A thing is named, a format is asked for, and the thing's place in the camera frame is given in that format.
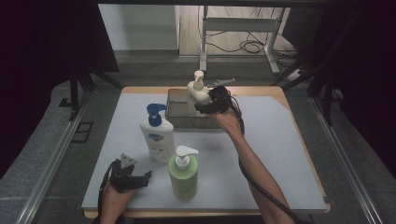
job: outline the wooden table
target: wooden table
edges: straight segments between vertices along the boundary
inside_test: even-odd
[[[169,89],[185,89],[185,87],[127,87],[122,90],[122,94],[128,93],[136,93],[136,94],[166,94]],[[232,93],[233,96],[271,96],[277,102],[279,102],[282,106],[284,106],[287,110],[290,111],[290,106],[286,99],[284,92],[279,87],[227,87],[227,89]],[[318,174],[316,169],[310,159],[308,151],[306,150],[304,140],[301,137],[301,134],[298,130],[297,124],[295,123],[294,118],[292,117],[291,111],[290,115],[292,118],[292,122],[295,126],[295,130],[303,144],[304,155],[306,156],[307,162],[309,163],[310,170],[312,171],[312,175],[315,178],[315,182],[317,184],[318,190],[320,191],[323,197],[326,197],[325,191],[320,183],[318,178]],[[330,205],[326,204],[326,209],[318,210],[319,213],[325,213],[330,210]],[[295,210],[296,213],[305,214],[306,211]],[[84,214],[86,217],[94,218],[97,216],[97,211],[94,208],[85,208]],[[125,212],[125,216],[127,217],[207,217],[207,216],[251,216],[251,215],[259,215],[258,209],[128,209]]]

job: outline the green pump bottle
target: green pump bottle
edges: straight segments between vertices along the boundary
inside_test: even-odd
[[[190,200],[197,192],[198,150],[179,146],[176,154],[168,162],[169,175],[175,195],[180,200]]]

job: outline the blue pump cap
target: blue pump cap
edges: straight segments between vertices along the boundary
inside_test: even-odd
[[[148,123],[152,127],[157,127],[160,126],[163,123],[163,119],[161,118],[161,115],[158,113],[162,110],[166,109],[166,105],[160,105],[160,104],[149,104],[148,105]]]

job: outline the white board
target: white board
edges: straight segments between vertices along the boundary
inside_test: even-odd
[[[107,132],[82,207],[97,208],[99,186],[107,167],[121,153],[137,160],[133,175],[152,170],[148,187],[140,189],[128,207],[139,209],[257,210],[237,161],[233,143],[222,130],[175,130],[176,146],[199,150],[198,191],[182,202],[173,194],[167,164],[153,161],[139,122],[151,103],[165,104],[166,94],[123,93]],[[282,188],[292,210],[327,210],[304,152],[291,113],[269,96],[237,96],[246,139]]]

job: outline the pump bottle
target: pump bottle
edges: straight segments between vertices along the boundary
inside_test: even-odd
[[[196,117],[204,117],[205,114],[201,114],[195,109],[195,104],[206,105],[210,103],[210,96],[208,95],[207,87],[204,86],[204,72],[195,71],[194,81],[189,82],[187,85],[187,107],[189,115]]]
[[[168,163],[173,191],[181,200],[193,198],[197,191],[198,161],[194,154],[197,155],[198,150],[179,146]]]
[[[148,144],[150,157],[161,162],[169,162],[175,154],[174,126],[159,114],[165,109],[166,105],[148,105],[149,117],[140,122],[140,129]]]

